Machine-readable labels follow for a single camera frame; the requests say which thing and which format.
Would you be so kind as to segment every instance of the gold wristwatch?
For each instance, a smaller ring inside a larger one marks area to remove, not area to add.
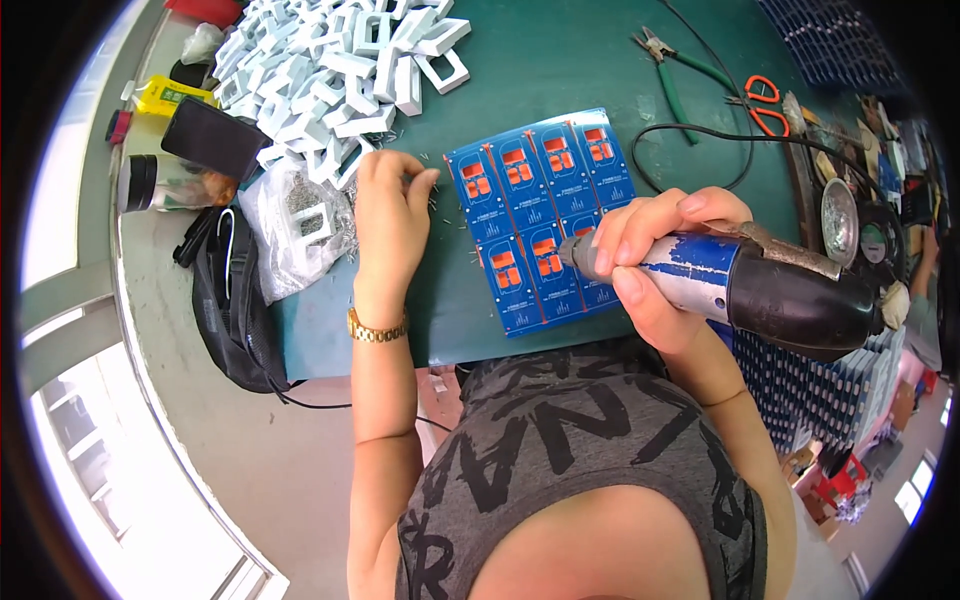
[[[407,325],[406,308],[403,309],[402,323],[390,329],[370,329],[369,327],[364,327],[360,324],[360,320],[357,319],[357,311],[355,308],[350,308],[350,310],[347,311],[347,330],[350,332],[350,337],[354,340],[360,340],[361,342],[392,342],[407,334]]]

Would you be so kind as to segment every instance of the jar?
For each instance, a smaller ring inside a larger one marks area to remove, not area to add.
[[[117,210],[124,214],[147,208],[226,206],[236,189],[236,180],[202,167],[189,168],[173,155],[130,155],[117,177]]]

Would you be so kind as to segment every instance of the green cutting mat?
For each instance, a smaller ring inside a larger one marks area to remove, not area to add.
[[[821,116],[850,123],[855,99],[821,98],[801,78],[776,30],[754,0],[679,0],[676,6],[711,44],[743,84],[764,75]],[[649,53],[631,39],[646,25],[674,49],[712,63],[707,50],[655,0],[460,0],[453,17],[470,20],[472,32],[456,45],[470,81],[439,95],[423,79],[423,115],[400,114],[402,138],[388,147],[426,154],[428,167],[443,169],[435,194],[430,238],[407,297],[410,344],[417,366],[451,364],[579,344],[632,331],[622,309],[507,340],[458,210],[457,193],[444,166],[444,152],[495,133],[584,108],[604,107],[624,152],[637,131],[674,121]],[[742,109],[724,104],[726,91],[713,79],[669,61],[681,102],[692,123],[747,133]],[[663,187],[694,191],[724,185],[742,168],[747,144],[702,136],[691,147],[679,131],[653,132],[637,156]],[[652,190],[637,173],[639,196]],[[783,150],[756,144],[750,175],[736,193],[755,220],[774,235],[799,242],[797,215]],[[349,372],[346,312],[356,264],[340,260],[328,276],[282,300],[275,308],[291,379]]]

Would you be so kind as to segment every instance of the power cord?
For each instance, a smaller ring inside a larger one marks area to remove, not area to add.
[[[690,25],[690,22],[687,21],[682,14],[680,14],[680,11],[675,9],[668,0],[660,0],[660,1],[667,9],[669,9],[674,14],[674,16],[680,19],[680,21],[686,26],[688,30],[690,30],[690,32],[694,35],[694,37],[696,37],[700,41],[700,43],[703,44],[704,48],[707,49],[707,52],[709,52],[709,54],[713,57],[713,59],[717,61],[717,64],[720,65],[720,68],[723,69],[724,75],[727,76],[727,79],[729,79],[731,82],[736,82],[736,79],[734,79],[733,75],[731,75],[730,69],[727,68],[727,65],[724,64],[722,60],[720,60],[720,57],[717,55],[716,52],[713,51],[713,48],[711,48],[710,45],[707,43],[707,41],[697,32],[696,29],[693,28],[693,25]],[[734,88],[734,91],[736,92],[737,97],[740,99],[740,106],[743,108],[743,113],[747,117],[747,131],[749,133],[753,133],[754,124],[750,116],[750,105],[748,104],[746,97],[743,95],[743,89],[736,83],[733,84],[733,88]],[[634,167],[640,173],[640,176],[643,177],[643,180],[646,181],[647,184],[650,185],[650,187],[654,188],[654,190],[658,194],[662,194],[665,190],[662,187],[660,187],[660,185],[657,183],[657,180],[655,180],[652,175],[647,173],[646,169],[644,169],[643,166],[640,165],[640,161],[636,159],[636,145],[639,143],[640,138],[642,138],[647,133],[655,132],[656,130],[665,130],[665,129],[677,129],[677,130],[690,129],[696,132],[703,132],[708,135],[713,135],[714,133],[713,130],[707,130],[704,128],[697,129],[697,126],[688,126],[680,123],[672,123],[672,124],[663,124],[663,125],[653,125],[651,127],[647,127],[640,130],[636,134],[636,136],[634,137],[634,142],[633,144],[631,144],[631,147],[630,147],[630,159],[634,162]],[[752,137],[752,136],[744,136],[744,138],[745,138],[744,141],[750,142],[750,150],[747,152],[747,162],[743,165],[743,170],[740,171],[740,175],[736,176],[735,180],[731,181],[727,185],[724,185],[724,189],[734,189],[744,179],[746,179],[747,174],[750,172],[750,167],[754,164],[754,141],[758,141],[758,140],[763,141],[767,139],[766,137]]]
[[[307,404],[307,403],[305,403],[305,402],[300,402],[299,400],[294,400],[293,398],[289,397],[288,395],[284,394],[283,392],[277,391],[276,389],[275,389],[275,392],[276,392],[276,395],[279,396],[280,401],[283,402],[284,404],[286,404],[286,403],[289,402],[289,403],[291,403],[291,404],[296,404],[297,406],[301,406],[301,407],[303,407],[303,408],[311,408],[311,409],[315,409],[315,410],[331,410],[331,409],[336,409],[336,408],[349,408],[349,407],[353,406],[352,403],[351,403],[351,404]],[[417,420],[422,420],[423,422],[429,423],[429,424],[433,425],[434,427],[440,427],[443,431],[445,431],[445,432],[447,432],[447,433],[450,433],[450,432],[453,431],[452,429],[448,429],[447,427],[444,427],[443,425],[440,425],[440,424],[437,423],[436,421],[430,420],[430,419],[428,419],[427,417],[421,417],[421,416],[417,415]]]
[[[719,137],[720,139],[729,139],[732,141],[778,142],[780,144],[799,144],[801,146],[816,148],[817,150],[823,151],[824,153],[837,158],[838,160],[840,160],[841,162],[849,166],[860,178],[866,181],[867,184],[870,185],[870,187],[872,187],[875,192],[877,192],[877,194],[879,194],[880,198],[884,197],[883,189],[879,186],[879,184],[876,181],[874,181],[873,178],[870,177],[870,175],[863,169],[863,167],[861,167],[859,164],[856,163],[855,160],[850,160],[849,158],[844,156],[842,153],[839,153],[833,150],[832,148],[830,148],[830,146],[825,146],[824,144],[806,139],[804,137],[772,137],[770,135],[736,135],[734,133],[719,132],[717,130],[701,127],[699,125],[686,125],[684,123],[663,123],[660,125],[652,125],[644,129],[640,133],[638,133],[636,137],[634,137],[634,147],[636,147],[636,144],[639,141],[642,134],[647,132],[654,132],[656,130],[693,130],[695,132],[705,133],[706,135]]]
[[[668,10],[670,10],[674,14],[674,16],[676,16],[680,20],[680,22],[682,22],[686,26],[688,30],[690,30],[690,32],[694,35],[694,37],[697,38],[698,41],[700,41],[701,44],[703,44],[704,48],[707,49],[707,52],[709,52],[709,54],[713,57],[713,59],[717,61],[717,64],[720,65],[720,68],[723,69],[724,75],[726,75],[727,78],[730,79],[730,81],[736,82],[736,79],[734,79],[733,75],[731,75],[730,69],[727,68],[727,65],[724,64],[724,62],[720,59],[717,53],[713,51],[713,48],[710,47],[710,45],[703,38],[703,36],[701,36],[700,33],[697,32],[697,30],[693,27],[693,25],[691,25],[690,22],[686,20],[686,18],[680,13],[680,11],[674,8],[674,6],[670,4],[669,0],[660,0],[660,2]],[[741,101],[740,104],[743,107],[744,114],[746,114],[747,116],[747,129],[749,130],[750,133],[753,133],[754,132],[753,118],[750,116],[749,104],[747,102],[747,99],[744,97],[743,88],[735,84],[734,84],[734,88],[737,96]],[[773,137],[770,135],[752,135],[752,134],[751,135],[735,135],[733,133],[723,133],[717,130],[701,127],[699,125],[686,125],[683,123],[662,123],[659,125],[651,125],[650,127],[646,127],[640,130],[634,136],[634,141],[631,144],[630,158],[634,162],[634,166],[636,170],[640,173],[640,176],[643,177],[643,180],[645,180],[650,185],[650,187],[654,188],[654,190],[656,190],[658,194],[662,194],[664,189],[660,187],[660,185],[653,178],[653,176],[647,173],[647,171],[640,164],[640,161],[637,160],[636,158],[636,146],[640,143],[640,139],[642,139],[643,136],[646,135],[647,133],[655,132],[657,130],[691,130],[699,133],[704,133],[712,137],[719,137],[720,139],[750,142],[750,151],[747,154],[747,162],[744,164],[743,170],[740,172],[740,175],[738,175],[735,180],[733,180],[731,183],[724,186],[725,189],[734,189],[747,177],[747,173],[750,171],[750,167],[753,165],[753,162],[754,162],[754,142],[778,142],[781,144],[784,144],[784,143],[800,144],[801,146],[816,148],[817,150],[825,152],[830,156],[836,157],[837,159],[842,161],[844,164],[850,166],[854,170],[854,172],[856,172],[856,174],[860,176],[860,178],[866,181],[867,184],[870,185],[875,190],[875,192],[877,192],[877,194],[879,195],[878,196],[879,198],[884,198],[883,190],[880,189],[880,186],[876,183],[876,181],[874,181],[867,174],[867,172],[864,171],[862,167],[860,167],[860,165],[858,165],[853,160],[850,160],[846,156],[833,150],[832,148],[830,148],[830,146],[825,146],[823,144],[819,144],[817,142],[810,141],[805,138],[799,138],[799,137]]]
[[[674,8],[673,5],[670,4],[669,0],[660,0],[660,2],[686,26],[686,28],[700,41],[701,44],[703,44],[704,48],[706,48],[709,54],[713,57],[713,59],[717,61],[717,63],[720,65],[720,68],[723,69],[724,74],[730,79],[730,81],[735,82],[736,80],[733,78],[733,75],[731,75],[730,69],[727,68],[727,65],[724,64],[724,62],[720,59],[717,53],[713,51],[713,48],[710,47],[710,45],[703,38],[703,36],[701,36],[700,33],[697,32],[697,30],[693,27],[693,25],[691,25],[690,22],[686,20],[686,18],[680,13],[680,11]],[[816,148],[817,150],[820,150],[821,152],[824,152],[829,156],[833,156],[837,158],[838,160],[840,160],[841,162],[849,166],[851,169],[853,169],[853,171],[877,193],[876,202],[873,204],[878,206],[883,206],[887,210],[891,211],[891,213],[893,213],[893,219],[891,220],[890,224],[894,230],[895,239],[892,240],[892,242],[896,244],[896,248],[894,249],[896,260],[888,261],[887,267],[890,270],[890,274],[893,276],[894,279],[904,279],[905,272],[904,272],[904,266],[903,266],[903,254],[904,254],[903,228],[900,225],[900,218],[897,216],[896,212],[894,212],[893,206],[889,202],[885,201],[886,194],[883,192],[883,189],[880,188],[879,184],[876,181],[874,181],[874,179],[870,177],[870,175],[866,172],[866,170],[863,167],[861,167],[859,164],[857,164],[854,160],[851,160],[847,158],[845,155],[837,152],[836,150],[833,150],[832,148],[830,148],[830,146],[825,146],[824,144],[820,144],[820,143],[808,140],[806,138],[800,138],[800,137],[753,135],[754,123],[753,123],[753,118],[750,115],[749,104],[746,98],[744,97],[744,89],[738,85],[734,85],[734,88],[735,88],[737,97],[740,99],[740,104],[743,107],[744,113],[747,116],[747,129],[751,135],[736,135],[733,133],[723,133],[717,130],[712,130],[710,128],[701,127],[699,125],[687,125],[683,123],[663,123],[659,125],[652,125],[650,127],[646,127],[640,130],[639,132],[637,132],[630,146],[630,159],[633,162],[637,172],[640,173],[641,177],[643,177],[643,180],[646,181],[647,184],[649,184],[650,187],[652,187],[655,191],[657,191],[657,193],[659,194],[663,193],[664,189],[660,186],[660,184],[654,179],[652,175],[647,173],[647,171],[643,168],[643,165],[641,165],[640,161],[636,158],[636,146],[640,143],[640,140],[647,133],[655,132],[657,130],[691,130],[699,133],[704,133],[712,137],[719,137],[720,139],[750,142],[750,151],[747,154],[747,161],[743,165],[743,170],[740,171],[740,174],[736,177],[736,179],[734,179],[731,183],[724,186],[725,189],[734,189],[747,177],[747,174],[750,171],[750,167],[753,165],[753,161],[754,161],[754,142],[777,142],[780,144],[799,144],[801,146],[807,146],[809,148]]]

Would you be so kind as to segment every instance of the bag of screws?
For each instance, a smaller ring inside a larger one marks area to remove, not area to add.
[[[238,198],[256,235],[268,304],[306,288],[340,256],[356,253],[351,198],[308,179],[303,160],[281,158]]]

